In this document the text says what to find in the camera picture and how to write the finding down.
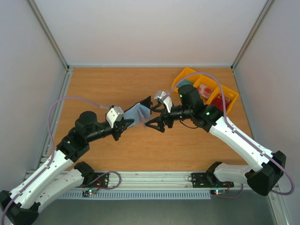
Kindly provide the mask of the black card holder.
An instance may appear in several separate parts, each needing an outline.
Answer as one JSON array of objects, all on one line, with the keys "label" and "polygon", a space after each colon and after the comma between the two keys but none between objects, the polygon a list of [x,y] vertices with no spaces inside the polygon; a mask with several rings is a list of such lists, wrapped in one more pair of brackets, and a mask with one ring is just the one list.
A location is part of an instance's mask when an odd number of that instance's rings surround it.
[{"label": "black card holder", "polygon": [[148,96],[142,101],[139,101],[129,109],[124,111],[123,118],[125,120],[134,120],[134,122],[128,126],[128,129],[134,126],[146,127],[145,123],[151,119],[151,96]]}]

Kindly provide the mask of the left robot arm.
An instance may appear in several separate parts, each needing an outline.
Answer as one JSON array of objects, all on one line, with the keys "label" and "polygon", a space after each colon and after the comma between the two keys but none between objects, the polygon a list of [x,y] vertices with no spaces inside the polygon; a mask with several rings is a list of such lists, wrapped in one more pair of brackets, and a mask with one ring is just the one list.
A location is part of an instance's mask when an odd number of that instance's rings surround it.
[{"label": "left robot arm", "polygon": [[123,111],[109,110],[104,122],[92,111],[81,113],[75,126],[57,145],[51,156],[25,181],[11,191],[1,191],[2,225],[31,225],[39,214],[65,192],[88,187],[94,182],[94,170],[77,160],[89,149],[89,143],[120,135],[134,119],[125,119]]}]

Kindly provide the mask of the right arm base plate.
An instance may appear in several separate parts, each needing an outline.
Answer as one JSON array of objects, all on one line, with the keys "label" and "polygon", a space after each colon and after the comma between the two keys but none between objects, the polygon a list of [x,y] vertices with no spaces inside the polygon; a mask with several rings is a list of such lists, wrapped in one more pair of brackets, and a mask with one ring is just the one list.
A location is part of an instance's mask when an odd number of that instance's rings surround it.
[{"label": "right arm base plate", "polygon": [[207,177],[205,172],[193,172],[188,176],[193,188],[233,188],[233,182],[221,182],[216,178]]}]

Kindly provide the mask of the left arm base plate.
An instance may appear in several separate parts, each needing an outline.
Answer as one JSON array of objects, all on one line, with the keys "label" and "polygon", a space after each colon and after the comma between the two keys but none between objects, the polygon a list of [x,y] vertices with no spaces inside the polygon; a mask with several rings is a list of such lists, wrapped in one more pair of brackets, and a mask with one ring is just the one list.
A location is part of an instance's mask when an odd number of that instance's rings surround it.
[{"label": "left arm base plate", "polygon": [[95,172],[84,178],[83,183],[79,186],[80,188],[107,188],[109,181],[109,174],[104,172]]}]

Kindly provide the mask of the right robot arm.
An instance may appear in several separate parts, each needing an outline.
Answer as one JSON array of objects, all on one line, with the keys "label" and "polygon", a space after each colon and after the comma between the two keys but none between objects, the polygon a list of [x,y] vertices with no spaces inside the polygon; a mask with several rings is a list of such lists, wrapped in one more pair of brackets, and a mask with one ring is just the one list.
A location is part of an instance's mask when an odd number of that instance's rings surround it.
[{"label": "right robot arm", "polygon": [[223,111],[204,104],[193,85],[181,86],[178,94],[181,104],[173,105],[168,97],[160,115],[148,121],[146,126],[163,133],[165,126],[172,128],[176,120],[191,120],[197,128],[222,140],[247,162],[247,165],[213,163],[206,171],[210,186],[215,187],[221,182],[247,184],[256,193],[267,196],[284,174],[285,154],[274,153],[244,134],[224,116]]}]

